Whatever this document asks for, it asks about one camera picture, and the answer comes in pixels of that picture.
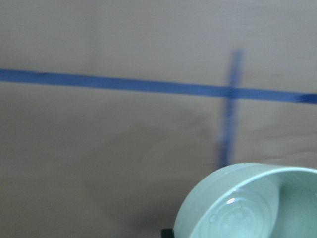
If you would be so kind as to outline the mint green bowl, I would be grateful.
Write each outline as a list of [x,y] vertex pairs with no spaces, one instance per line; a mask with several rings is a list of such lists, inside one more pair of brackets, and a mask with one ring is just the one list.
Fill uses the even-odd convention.
[[314,238],[317,172],[239,163],[203,178],[182,203],[177,238]]

